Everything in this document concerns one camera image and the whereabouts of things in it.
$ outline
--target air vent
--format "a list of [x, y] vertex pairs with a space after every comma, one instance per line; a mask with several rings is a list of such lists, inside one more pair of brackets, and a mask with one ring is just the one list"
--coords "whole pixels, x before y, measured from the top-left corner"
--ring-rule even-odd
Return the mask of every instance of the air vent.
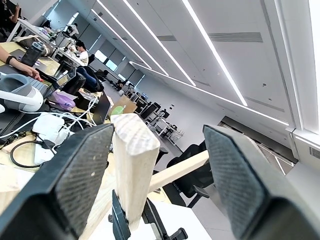
[[310, 155], [314, 156], [317, 159], [320, 159], [320, 151], [318, 151], [312, 147], [309, 147], [309, 152], [310, 152]]
[[283, 113], [285, 112], [285, 110], [284, 110], [283, 108], [270, 105], [270, 104], [265, 103], [265, 102], [263, 102], [263, 101], [259, 101], [259, 100], [253, 99], [253, 98], [248, 97], [248, 96], [245, 96], [244, 98], [247, 99], [247, 100], [249, 100], [249, 101], [252, 101], [252, 102], [254, 102], [254, 103], [256, 103], [256, 104], [261, 104], [261, 105], [263, 105], [263, 106], [266, 106], [266, 107], [268, 107], [268, 108], [271, 108], [271, 109], [274, 109], [274, 110], [277, 110], [277, 111], [280, 111], [280, 112], [283, 112]]
[[156, 36], [160, 41], [162, 42], [172, 42], [172, 41], [177, 41], [175, 36], [172, 35], [166, 35], [166, 36]]
[[213, 42], [243, 42], [243, 43], [263, 43], [260, 32], [226, 32], [209, 33], [209, 38]]
[[128, 40], [128, 38], [126, 38], [126, 37], [122, 37], [122, 39], [123, 39], [123, 40], [125, 40], [125, 41], [127, 41], [127, 40]]
[[198, 80], [195, 80], [195, 79], [192, 79], [192, 81], [194, 81], [194, 82], [197, 82], [197, 83], [199, 83], [199, 84], [206, 85], [206, 86], [210, 87], [210, 84], [209, 84], [209, 83], [205, 83], [205, 82], [198, 81]]

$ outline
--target window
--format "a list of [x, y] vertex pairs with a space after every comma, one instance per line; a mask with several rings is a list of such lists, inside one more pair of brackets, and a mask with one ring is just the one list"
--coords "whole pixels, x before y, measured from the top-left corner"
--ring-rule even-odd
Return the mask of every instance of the window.
[[101, 34], [100, 36], [95, 40], [94, 44], [90, 47], [89, 51], [91, 51], [91, 49], [94, 47], [94, 45], [96, 45], [96, 43], [98, 42], [99, 38], [101, 38]]
[[102, 63], [104, 63], [104, 62], [107, 60], [107, 56], [104, 55], [100, 50], [96, 51], [94, 55], [95, 55], [95, 57], [96, 57], [97, 59], [99, 59]]
[[79, 15], [79, 12], [76, 12], [75, 14], [73, 14], [72, 18], [70, 19], [67, 25], [73, 24], [73, 22], [76, 20], [78, 15]]
[[119, 78], [121, 78], [123, 81], [127, 80], [124, 76], [122, 76], [121, 74], [118, 74]]
[[138, 84], [142, 81], [142, 79], [144, 79], [145, 76], [146, 75], [143, 75], [135, 86], [138, 86]]
[[107, 63], [106, 63], [106, 66], [108, 67], [108, 68], [110, 68], [112, 71], [115, 71], [116, 69], [117, 69], [117, 65], [113, 62], [113, 61], [111, 61], [111, 60], [109, 60]]

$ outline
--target water bottle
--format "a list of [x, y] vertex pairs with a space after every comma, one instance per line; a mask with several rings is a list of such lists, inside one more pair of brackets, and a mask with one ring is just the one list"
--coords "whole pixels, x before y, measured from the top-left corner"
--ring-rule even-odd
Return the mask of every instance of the water bottle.
[[31, 47], [29, 47], [29, 49], [24, 54], [21, 62], [25, 65], [33, 67], [37, 60], [41, 57], [41, 54], [44, 52], [44, 50], [45, 46], [43, 42], [33, 42]]

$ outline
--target led light strip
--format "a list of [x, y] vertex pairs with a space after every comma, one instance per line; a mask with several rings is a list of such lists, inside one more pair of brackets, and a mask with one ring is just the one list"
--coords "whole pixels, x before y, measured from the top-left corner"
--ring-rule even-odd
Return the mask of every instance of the led light strip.
[[315, 61], [315, 80], [316, 80], [316, 95], [318, 105], [318, 132], [320, 132], [320, 1], [309, 0], [309, 9], [311, 17], [311, 28], [313, 38], [313, 50]]
[[196, 87], [196, 86], [192, 86], [192, 85], [190, 85], [190, 84], [188, 84], [188, 83], [185, 83], [185, 82], [183, 82], [183, 81], [180, 81], [180, 80], [178, 80], [178, 79], [175, 79], [175, 78], [173, 78], [173, 77], [171, 77], [171, 76], [166, 76], [166, 75], [162, 74], [161, 72], [157, 72], [157, 71], [155, 71], [155, 70], [149, 69], [149, 68], [147, 68], [147, 67], [145, 67], [145, 66], [142, 66], [142, 65], [140, 65], [140, 64], [138, 64], [138, 63], [135, 63], [135, 62], [133, 62], [133, 61], [130, 61], [130, 64], [137, 65], [137, 66], [139, 66], [139, 67], [141, 67], [141, 68], [147, 69], [147, 70], [149, 70], [149, 71], [151, 71], [151, 72], [154, 72], [154, 73], [156, 73], [156, 74], [159, 74], [159, 75], [161, 75], [161, 76], [164, 76], [164, 77], [166, 77], [166, 78], [168, 78], [168, 79], [174, 80], [174, 81], [176, 81], [176, 82], [178, 82], [178, 83], [181, 83], [181, 84], [183, 84], [183, 85], [186, 85], [186, 86], [188, 86], [188, 87], [190, 87], [190, 88], [199, 90], [199, 91], [201, 91], [201, 92], [203, 92], [203, 93], [205, 93], [205, 94], [209, 94], [209, 95], [211, 95], [211, 96], [213, 96], [213, 97], [215, 97], [215, 98], [221, 99], [221, 100], [226, 101], [226, 102], [228, 102], [228, 103], [230, 103], [230, 104], [236, 105], [236, 106], [238, 106], [238, 107], [240, 107], [240, 108], [246, 109], [246, 110], [248, 110], [248, 111], [250, 111], [250, 112], [253, 112], [253, 113], [258, 114], [258, 115], [261, 115], [261, 116], [263, 116], [263, 117], [265, 117], [265, 118], [268, 118], [268, 119], [271, 119], [271, 120], [273, 120], [273, 121], [276, 121], [276, 122], [278, 122], [278, 123], [280, 123], [280, 124], [283, 124], [283, 125], [285, 125], [285, 126], [289, 126], [289, 124], [288, 124], [287, 122], [285, 122], [285, 121], [281, 121], [281, 120], [276, 119], [276, 118], [274, 118], [274, 117], [272, 117], [272, 116], [268, 116], [268, 115], [266, 115], [266, 114], [264, 114], [264, 113], [262, 113], [262, 112], [253, 110], [253, 109], [251, 109], [251, 108], [249, 108], [249, 107], [247, 107], [247, 106], [243, 106], [243, 105], [241, 105], [241, 104], [239, 104], [239, 103], [236, 103], [236, 102], [234, 102], [234, 101], [230, 101], [230, 100], [228, 100], [228, 99], [226, 99], [226, 98], [224, 98], [224, 97], [221, 97], [221, 96], [215, 95], [215, 94], [213, 94], [213, 93], [211, 93], [211, 92], [202, 90], [202, 89], [200, 89], [200, 88], [198, 88], [198, 87]]
[[91, 12], [93, 12], [93, 13], [118, 37], [118, 39], [120, 39], [148, 68], [152, 69], [152, 68], [148, 65], [148, 63], [146, 63], [146, 62], [142, 59], [142, 57], [140, 57], [140, 56], [138, 55], [138, 53], [136, 53], [136, 51], [133, 50], [132, 47], [130, 47], [129, 44], [126, 43], [126, 41], [123, 40], [122, 37], [121, 37], [111, 26], [110, 26], [102, 17], [100, 17], [100, 16], [96, 13], [95, 10], [91, 9]]
[[150, 55], [150, 53], [138, 42], [138, 40], [125, 28], [125, 26], [107, 9], [107, 7], [100, 1], [97, 0], [97, 3], [103, 7], [103, 9], [120, 25], [120, 27], [133, 39], [133, 41], [151, 58], [151, 60], [164, 72], [165, 75], [169, 74], [164, 70], [164, 68]]
[[206, 43], [208, 44], [209, 48], [211, 49], [216, 61], [219, 63], [222, 71], [224, 72], [226, 78], [229, 80], [229, 82], [230, 82], [231, 86], [233, 87], [235, 93], [238, 95], [238, 97], [241, 100], [242, 104], [247, 107], [248, 104], [247, 104], [245, 98], [242, 96], [242, 94], [241, 94], [239, 88], [237, 87], [235, 81], [231, 77], [226, 65], [222, 61], [220, 55], [218, 54], [213, 42], [210, 40], [210, 37], [208, 36], [204, 26], [200, 22], [200, 20], [199, 20], [198, 16], [196, 15], [194, 9], [192, 8], [192, 6], [190, 5], [188, 0], [182, 0], [182, 2], [184, 4], [184, 6], [186, 7], [186, 9], [188, 10], [189, 14], [191, 15], [191, 17], [192, 17], [193, 21], [195, 22], [196, 26], [200, 30], [204, 40], [206, 41]]
[[183, 73], [183, 75], [188, 79], [188, 81], [195, 87], [196, 84], [192, 79], [188, 76], [186, 71], [180, 66], [180, 64], [177, 62], [177, 60], [171, 55], [171, 53], [166, 49], [166, 47], [162, 44], [162, 42], [157, 38], [157, 36], [154, 34], [154, 32], [148, 27], [148, 25], [145, 23], [145, 21], [139, 16], [139, 14], [134, 10], [134, 8], [128, 3], [127, 0], [123, 0], [125, 5], [131, 10], [131, 12], [136, 16], [136, 18], [142, 23], [142, 25], [147, 29], [147, 31], [151, 34], [151, 36], [156, 40], [156, 42], [160, 45], [160, 47], [165, 51], [165, 53], [171, 58], [171, 60], [174, 62], [174, 64], [180, 69], [180, 71]]

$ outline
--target black cable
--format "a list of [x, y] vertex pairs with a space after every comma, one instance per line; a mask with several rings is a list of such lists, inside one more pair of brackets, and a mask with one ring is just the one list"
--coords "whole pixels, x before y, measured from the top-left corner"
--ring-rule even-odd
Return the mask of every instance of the black cable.
[[44, 145], [53, 153], [53, 156], [56, 155], [55, 152], [52, 150], [52, 148], [46, 143], [45, 140], [43, 140], [43, 139], [39, 136], [39, 134], [37, 134], [36, 136], [42, 141], [42, 144], [44, 144]]
[[23, 164], [18, 163], [18, 162], [15, 160], [15, 158], [14, 158], [14, 152], [15, 152], [15, 150], [16, 150], [18, 147], [20, 147], [20, 146], [22, 146], [22, 145], [24, 145], [24, 144], [39, 144], [39, 145], [42, 145], [43, 142], [42, 142], [42, 141], [25, 141], [25, 142], [19, 143], [19, 144], [18, 144], [17, 146], [15, 146], [15, 147], [11, 150], [11, 152], [10, 152], [11, 161], [12, 161], [15, 165], [17, 165], [17, 166], [19, 166], [19, 167], [21, 167], [21, 168], [25, 168], [25, 169], [35, 169], [35, 168], [39, 168], [40, 165], [26, 166], [26, 165], [23, 165]]

